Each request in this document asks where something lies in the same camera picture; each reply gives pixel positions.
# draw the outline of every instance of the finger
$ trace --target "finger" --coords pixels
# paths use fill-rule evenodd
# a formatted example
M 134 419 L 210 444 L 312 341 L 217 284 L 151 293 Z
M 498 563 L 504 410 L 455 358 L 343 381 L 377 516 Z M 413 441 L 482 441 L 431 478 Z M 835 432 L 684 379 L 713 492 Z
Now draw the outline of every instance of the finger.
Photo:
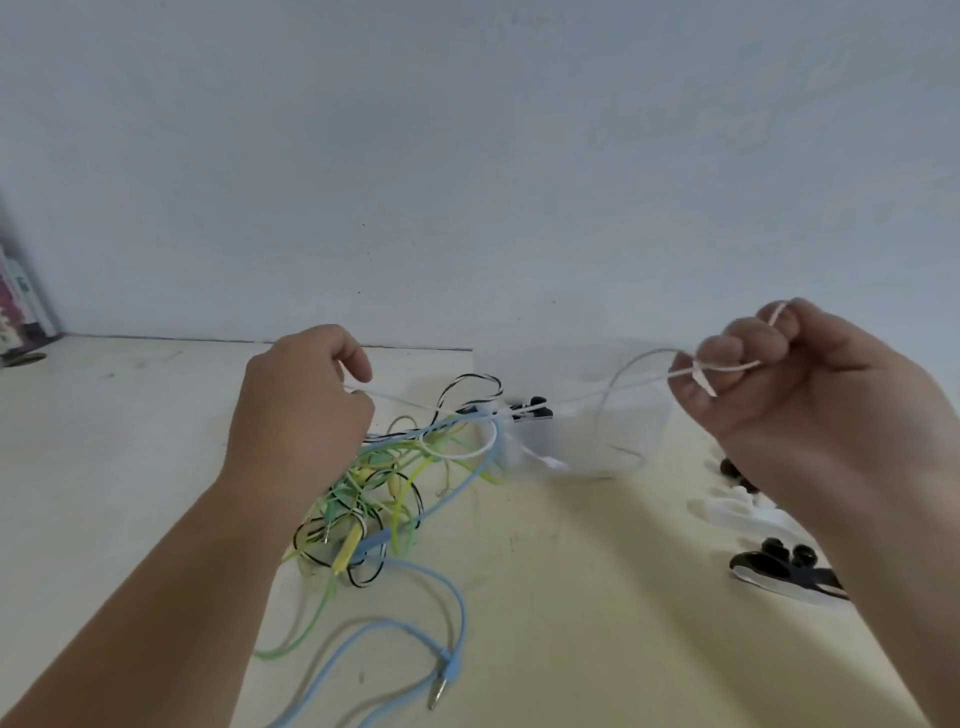
M 736 386 L 743 378 L 743 372 L 716 372 L 710 365 L 732 367 L 743 363 L 744 343 L 736 336 L 721 334 L 704 339 L 704 343 L 697 350 L 697 360 L 704 368 L 704 377 L 707 378 L 713 392 L 722 395 Z
M 336 324 L 324 324 L 308 328 L 296 335 L 322 347 L 333 359 L 342 361 L 347 371 L 359 381 L 373 379 L 373 368 L 367 353 L 345 328 Z
M 687 374 L 672 376 L 667 379 L 667 383 L 684 412 L 695 422 L 702 424 L 703 418 L 709 411 L 711 397 L 709 392 L 693 378 L 693 374 L 689 371 L 691 369 L 693 369 L 693 359 L 685 353 L 677 354 L 670 372 L 687 372 Z
M 794 299 L 789 307 L 800 322 L 797 342 L 833 369 L 867 369 L 882 364 L 893 354 L 886 344 L 862 328 L 826 313 L 806 299 Z
M 786 337 L 756 316 L 737 319 L 724 329 L 724 333 L 743 342 L 740 357 L 743 363 L 758 361 L 761 364 L 773 364 L 790 352 L 790 342 Z
M 770 302 L 756 313 L 756 317 L 760 321 L 770 324 L 774 314 L 777 314 L 777 318 L 771 326 L 783 334 L 787 341 L 796 339 L 797 334 L 800 333 L 800 321 L 797 319 L 797 314 L 790 310 L 789 303 L 785 301 Z

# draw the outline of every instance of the book spine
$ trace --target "book spine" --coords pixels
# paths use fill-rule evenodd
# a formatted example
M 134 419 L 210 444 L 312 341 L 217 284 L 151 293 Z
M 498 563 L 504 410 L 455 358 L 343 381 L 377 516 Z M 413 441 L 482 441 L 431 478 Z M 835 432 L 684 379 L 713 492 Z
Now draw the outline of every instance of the book spine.
M 23 266 L 13 258 L 7 258 L 7 267 L 13 277 L 13 284 L 19 289 L 24 302 L 27 307 L 30 308 L 34 321 L 43 329 L 43 333 L 47 338 L 54 338 L 57 335 L 57 327 L 54 326 L 53 319 L 50 318 L 50 314 L 47 313 L 43 301 L 40 300 L 36 289 L 34 289 L 33 284 L 30 283 L 27 272 L 24 271 Z
M 0 279 L 7 286 L 10 296 L 13 298 L 13 306 L 16 308 L 16 311 L 8 311 L 7 315 L 11 318 L 15 317 L 13 321 L 15 324 L 35 324 L 34 312 L 30 310 L 26 299 L 20 293 L 20 288 L 13 279 L 10 262 L 3 245 L 0 245 Z
M 23 339 L 16 328 L 16 306 L 13 295 L 3 279 L 0 279 L 0 354 L 23 346 Z

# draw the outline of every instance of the blue cable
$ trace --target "blue cable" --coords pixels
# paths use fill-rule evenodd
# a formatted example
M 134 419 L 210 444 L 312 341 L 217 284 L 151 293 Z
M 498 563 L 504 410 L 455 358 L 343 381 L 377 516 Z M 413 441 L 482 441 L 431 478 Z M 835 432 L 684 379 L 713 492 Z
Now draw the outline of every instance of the blue cable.
M 303 695 L 301 695 L 295 703 L 288 707 L 280 715 L 280 717 L 267 725 L 266 728 L 288 728 L 288 726 L 293 725 L 294 720 L 297 719 L 297 717 L 306 707 L 307 703 L 310 702 L 317 690 L 320 689 L 321 683 L 329 676 L 330 671 L 333 670 L 333 666 L 336 665 L 337 661 L 344 656 L 344 653 L 346 653 L 347 650 L 350 649 L 361 637 L 378 629 L 394 627 L 394 629 L 399 629 L 409 635 L 413 635 L 418 640 L 426 644 L 430 649 L 432 649 L 444 663 L 441 667 L 435 669 L 426 678 L 418 682 L 409 690 L 404 691 L 393 700 L 389 700 L 383 705 L 377 707 L 363 719 L 357 728 L 370 728 L 370 726 L 372 726 L 377 720 L 382 718 L 387 713 L 424 694 L 437 680 L 442 680 L 444 681 L 445 685 L 449 685 L 457 679 L 460 674 L 460 660 L 461 653 L 463 652 L 464 648 L 464 638 L 467 635 L 467 604 L 464 602 L 464 597 L 462 594 L 460 594 L 460 590 L 457 589 L 453 585 L 453 582 L 447 579 L 443 574 L 427 567 L 422 567 L 420 564 L 414 564 L 413 562 L 404 561 L 402 559 L 385 559 L 384 561 L 386 564 L 418 571 L 424 576 L 429 576 L 430 578 L 436 579 L 444 584 L 453 593 L 457 599 L 457 604 L 460 606 L 460 634 L 457 636 L 457 642 L 454 644 L 453 649 L 447 652 L 443 646 L 430 637 L 430 635 L 413 624 L 396 621 L 395 619 L 379 619 L 378 621 L 366 624 L 350 635 L 339 647 L 337 647 L 336 651 L 330 656 L 330 659 L 326 661 L 326 664 L 323 667 L 321 667 L 320 672 L 317 673 L 317 676 L 314 677 L 314 679 L 310 682 L 310 685 L 307 687 L 307 689 L 303 691 Z
M 421 433 L 426 434 L 427 432 L 432 432 L 435 429 L 440 429 L 441 427 L 447 427 L 450 425 L 456 425 L 459 422 L 465 420 L 474 420 L 474 419 L 488 419 L 487 416 L 476 413 L 470 415 L 464 415 L 463 417 L 449 418 L 441 422 L 431 425 L 429 427 L 424 427 L 421 430 L 416 430 L 414 432 L 404 432 L 402 435 L 398 435 L 396 438 L 390 440 L 384 440 L 377 442 L 373 445 L 370 445 L 367 448 L 363 448 L 361 451 L 367 449 L 379 448 L 384 444 L 389 444 L 392 442 L 400 442 L 403 440 L 409 440 L 411 436 L 419 437 Z M 497 449 L 500 445 L 500 426 L 496 420 L 492 420 L 494 435 L 493 435 L 493 446 L 487 452 L 487 455 L 484 457 L 483 461 L 480 463 L 479 467 L 474 470 L 460 485 L 454 488 L 450 494 L 438 500 L 430 508 L 424 511 L 422 514 L 417 515 L 410 522 L 405 524 L 405 527 L 413 528 L 418 522 L 423 521 L 429 516 L 432 516 L 438 510 L 440 510 L 444 505 L 449 503 L 451 500 L 459 496 L 464 490 L 476 480 L 477 476 L 484 471 L 496 457 Z M 390 540 L 391 529 L 389 527 L 384 528 L 379 533 L 370 536 L 363 541 L 361 541 L 354 552 L 357 554 L 361 560 L 366 557 L 368 551 L 372 548 L 376 548 L 383 544 L 386 544 Z M 423 695 L 430 689 L 430 686 L 433 685 L 436 681 L 441 680 L 442 687 L 447 685 L 452 685 L 453 682 L 459 677 L 461 669 L 461 653 L 464 648 L 464 637 L 467 635 L 467 604 L 464 602 L 463 595 L 460 594 L 460 590 L 457 589 L 453 582 L 447 579 L 443 574 L 438 571 L 434 571 L 427 567 L 423 567 L 419 564 L 414 564 L 411 561 L 405 561 L 403 559 L 385 559 L 382 556 L 375 561 L 382 561 L 385 564 L 395 565 L 404 567 L 405 569 L 410 569 L 413 571 L 418 571 L 425 576 L 429 576 L 437 581 L 443 583 L 456 597 L 457 604 L 460 606 L 460 634 L 457 636 L 457 642 L 454 644 L 453 649 L 449 652 L 444 649 L 436 640 L 434 640 L 430 635 L 428 635 L 423 630 L 409 624 L 407 622 L 396 621 L 395 619 L 379 619 L 378 621 L 371 622 L 364 625 L 348 638 L 346 638 L 343 643 L 337 647 L 330 659 L 326 661 L 326 664 L 321 667 L 320 672 L 317 673 L 316 677 L 310 682 L 310 685 L 307 686 L 307 689 L 303 691 L 303 695 L 297 699 L 292 705 L 290 705 L 285 711 L 283 711 L 280 716 L 268 724 L 266 728 L 288 728 L 293 725 L 297 717 L 302 713 L 303 709 L 307 706 L 310 700 L 316 694 L 317 690 L 320 689 L 321 683 L 329 676 L 330 671 L 333 669 L 333 666 L 336 665 L 337 661 L 343 657 L 344 653 L 349 650 L 353 644 L 359 640 L 361 637 L 366 635 L 369 632 L 373 632 L 378 629 L 385 629 L 387 627 L 393 627 L 394 629 L 402 630 L 409 635 L 413 635 L 422 643 L 426 644 L 430 649 L 432 649 L 438 657 L 443 661 L 443 664 L 431 672 L 427 677 L 418 682 L 412 688 L 402 692 L 400 695 L 395 697 L 392 700 L 388 700 L 381 706 L 378 706 L 373 711 L 370 712 L 367 717 L 365 717 L 357 728 L 370 728 L 376 721 L 385 716 L 387 713 L 390 713 L 402 705 L 409 703 L 411 700 Z

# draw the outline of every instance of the white plastic part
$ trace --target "white plastic part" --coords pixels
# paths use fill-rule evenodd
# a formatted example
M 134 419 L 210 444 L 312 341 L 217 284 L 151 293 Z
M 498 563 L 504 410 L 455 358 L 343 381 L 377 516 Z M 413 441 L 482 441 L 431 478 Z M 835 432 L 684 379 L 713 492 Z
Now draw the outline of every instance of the white plastic part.
M 800 586 L 799 584 L 794 584 L 789 581 L 780 581 L 779 579 L 774 579 L 762 573 L 757 573 L 756 571 L 747 569 L 746 567 L 736 566 L 733 567 L 731 571 L 733 575 L 740 581 L 753 584 L 755 587 L 760 587 L 760 589 L 764 589 L 767 592 L 789 596 L 791 599 L 805 601 L 810 604 L 818 604 L 820 606 L 830 607 L 832 609 L 851 609 L 851 604 L 847 599 L 821 594 L 820 592 L 812 589 L 804 589 L 804 587 Z
M 602 390 L 638 353 L 657 347 L 636 339 L 514 340 L 478 347 L 473 352 L 474 371 L 503 382 L 503 401 L 498 407 L 544 397 L 544 406 L 553 412 L 551 418 L 528 414 L 519 421 L 509 415 L 501 420 L 505 437 L 500 464 L 515 470 L 537 462 L 554 471 L 589 476 L 615 475 L 640 467 L 660 446 L 673 407 L 664 382 L 611 393 L 599 419 L 599 395 L 558 406 L 551 401 Z M 644 359 L 618 384 L 663 374 L 671 361 L 669 354 Z
M 813 537 L 789 513 L 781 511 L 763 494 L 751 496 L 742 486 L 733 488 L 729 497 L 708 499 L 707 520 L 758 541 L 772 536 L 785 544 L 817 547 Z

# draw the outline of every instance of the left hand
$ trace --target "left hand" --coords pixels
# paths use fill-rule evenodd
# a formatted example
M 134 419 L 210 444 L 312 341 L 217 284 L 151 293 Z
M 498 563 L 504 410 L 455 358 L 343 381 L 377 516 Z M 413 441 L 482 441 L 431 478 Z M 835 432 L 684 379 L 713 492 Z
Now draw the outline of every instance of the left hand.
M 344 391 L 341 364 L 360 381 L 373 376 L 363 349 L 339 326 L 284 336 L 252 358 L 221 477 L 289 499 L 301 515 L 353 461 L 373 418 L 366 394 Z

